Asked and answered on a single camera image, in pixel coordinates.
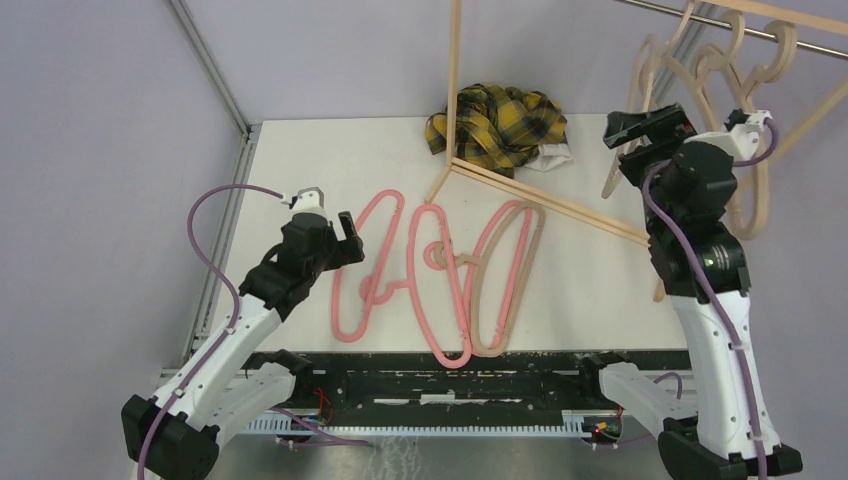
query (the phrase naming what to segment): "gray wall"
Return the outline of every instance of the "gray wall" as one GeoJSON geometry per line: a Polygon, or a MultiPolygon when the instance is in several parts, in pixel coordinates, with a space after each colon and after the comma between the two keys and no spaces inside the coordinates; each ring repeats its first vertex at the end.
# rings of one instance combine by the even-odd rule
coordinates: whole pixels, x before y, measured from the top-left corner
{"type": "MultiPolygon", "coordinates": [[[[789,0],[773,2],[791,6],[789,0]]],[[[811,2],[809,11],[848,19],[840,0],[811,2]]],[[[761,28],[765,21],[751,18],[761,28]]],[[[728,34],[708,30],[704,41],[725,45],[728,34]]],[[[801,29],[803,40],[841,48],[848,39],[801,29]]],[[[770,61],[773,44],[746,39],[740,52],[744,74],[755,60],[770,61]]],[[[775,115],[784,133],[819,98],[848,75],[848,62],[799,52],[792,71],[754,96],[758,108],[775,115]]],[[[711,82],[723,112],[732,102],[718,79],[711,82]]],[[[686,100],[678,85],[669,100],[686,100]]],[[[690,117],[698,117],[694,107],[690,117]]],[[[844,477],[839,438],[848,429],[848,383],[842,366],[848,338],[848,103],[837,106],[771,169],[768,226],[748,242],[753,341],[766,403],[781,438],[801,450],[805,472],[798,478],[844,477]]]]}
{"type": "MultiPolygon", "coordinates": [[[[445,107],[449,0],[187,3],[252,123],[445,107]]],[[[460,84],[541,90],[572,113],[621,108],[634,48],[677,25],[611,0],[463,4],[460,84]]]]}
{"type": "Polygon", "coordinates": [[[121,406],[175,358],[204,272],[186,212],[238,146],[165,2],[2,3],[0,476],[126,473],[121,406]]]}

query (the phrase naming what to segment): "red wire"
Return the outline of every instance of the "red wire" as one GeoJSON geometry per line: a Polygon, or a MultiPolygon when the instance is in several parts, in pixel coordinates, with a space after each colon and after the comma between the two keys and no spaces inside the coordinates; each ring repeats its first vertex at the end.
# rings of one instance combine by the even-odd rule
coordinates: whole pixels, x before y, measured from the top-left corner
{"type": "Polygon", "coordinates": [[[333,419],[333,404],[330,403],[330,399],[327,398],[326,395],[324,395],[324,389],[323,388],[321,388],[321,387],[316,388],[315,393],[317,393],[318,396],[321,398],[321,400],[320,400],[321,403],[319,404],[320,406],[318,407],[318,418],[321,418],[321,412],[324,409],[324,402],[327,402],[327,405],[330,407],[330,413],[327,414],[327,421],[324,422],[324,425],[329,425],[330,420],[333,419]]]}

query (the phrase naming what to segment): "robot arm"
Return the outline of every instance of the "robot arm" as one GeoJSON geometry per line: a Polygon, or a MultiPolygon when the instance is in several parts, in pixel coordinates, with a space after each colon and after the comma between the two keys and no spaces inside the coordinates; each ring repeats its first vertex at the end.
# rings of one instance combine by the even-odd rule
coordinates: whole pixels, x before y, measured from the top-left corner
{"type": "Polygon", "coordinates": [[[781,443],[764,406],[749,335],[751,283],[745,254],[721,223],[736,190],[732,169],[751,163],[747,161],[768,118],[765,111],[735,111],[727,132],[697,135],[679,105],[608,116],[608,147],[642,136],[650,141],[623,155],[620,169],[634,186],[649,192],[649,205],[654,204],[646,210],[651,263],[686,335],[698,409],[675,401],[620,358],[591,367],[600,393],[631,412],[658,439],[663,463],[675,480],[764,477],[759,442],[768,475],[802,468],[800,453],[781,443]],[[680,231],[691,244],[688,252],[678,240],[680,231]],[[693,260],[699,268],[692,266],[693,260]],[[702,288],[704,277],[709,293],[702,288]],[[749,413],[752,404],[756,419],[749,413]],[[754,435],[757,420],[761,433],[754,435]]]}
{"type": "Polygon", "coordinates": [[[295,374],[303,366],[291,354],[283,356],[281,363],[266,363],[230,392],[225,393],[225,388],[259,344],[307,298],[322,272],[365,258],[350,213],[339,214],[346,238],[336,238],[321,190],[298,192],[291,210],[292,220],[282,227],[283,241],[265,254],[239,286],[241,312],[236,321],[228,317],[221,322],[151,398],[134,395],[121,410],[127,451],[138,461],[154,418],[167,408],[145,461],[147,469],[167,480],[205,478],[220,448],[233,435],[291,396],[295,374]],[[168,405],[172,395],[176,400],[168,405]]]}

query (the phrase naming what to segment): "yellow plaid cloth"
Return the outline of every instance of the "yellow plaid cloth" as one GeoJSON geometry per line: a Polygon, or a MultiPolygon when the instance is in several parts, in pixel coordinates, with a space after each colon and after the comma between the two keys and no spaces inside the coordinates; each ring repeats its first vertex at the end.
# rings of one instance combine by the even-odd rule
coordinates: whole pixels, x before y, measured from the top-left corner
{"type": "MultiPolygon", "coordinates": [[[[515,167],[539,153],[538,145],[565,143],[565,117],[557,102],[539,92],[475,84],[457,95],[458,158],[512,178],[515,167]]],[[[427,144],[445,151],[447,113],[427,119],[427,144]]]]}

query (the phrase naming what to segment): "white tabletop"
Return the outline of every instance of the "white tabletop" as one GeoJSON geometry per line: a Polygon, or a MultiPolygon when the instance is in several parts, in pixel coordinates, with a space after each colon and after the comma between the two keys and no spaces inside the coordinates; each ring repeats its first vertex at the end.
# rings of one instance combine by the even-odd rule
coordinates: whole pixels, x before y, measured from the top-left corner
{"type": "MultiPolygon", "coordinates": [[[[605,116],[567,118],[575,161],[545,173],[520,169],[518,180],[632,225],[642,225],[642,203],[636,188],[622,185],[610,199],[600,198],[612,159],[612,152],[601,142],[605,116]]],[[[248,183],[289,194],[320,187],[325,194],[324,208],[332,218],[349,210],[355,219],[378,192],[400,191],[406,198],[406,208],[381,284],[403,279],[409,220],[444,166],[444,156],[433,156],[427,149],[424,122],[424,118],[265,122],[248,183]]],[[[483,226],[500,205],[513,198],[452,174],[435,203],[447,213],[454,252],[471,253],[483,226]]],[[[394,200],[390,198],[377,207],[360,231],[365,262],[346,267],[341,294],[341,325],[346,332],[355,329],[362,315],[359,282],[374,267],[393,209],[394,200]]],[[[269,196],[245,194],[225,268],[236,285],[271,246],[281,241],[280,227],[290,216],[269,196]]],[[[480,331],[486,344],[494,332],[520,224],[514,222],[497,247],[484,282],[480,331]]],[[[341,237],[338,225],[336,228],[341,237]]],[[[417,249],[423,250],[437,239],[435,217],[425,214],[417,249]]],[[[459,350],[447,275],[427,268],[421,254],[416,258],[419,291],[431,328],[443,350],[459,350]]],[[[461,280],[464,275],[465,268],[461,268],[461,280]]],[[[682,330],[668,302],[656,304],[651,299],[655,282],[645,247],[548,210],[509,350],[685,348],[682,330]]],[[[405,290],[396,292],[385,305],[374,307],[361,340],[336,340],[330,329],[331,284],[332,273],[323,274],[309,298],[260,350],[429,350],[405,290]]],[[[214,324],[230,313],[231,301],[226,292],[219,295],[214,324]]]]}

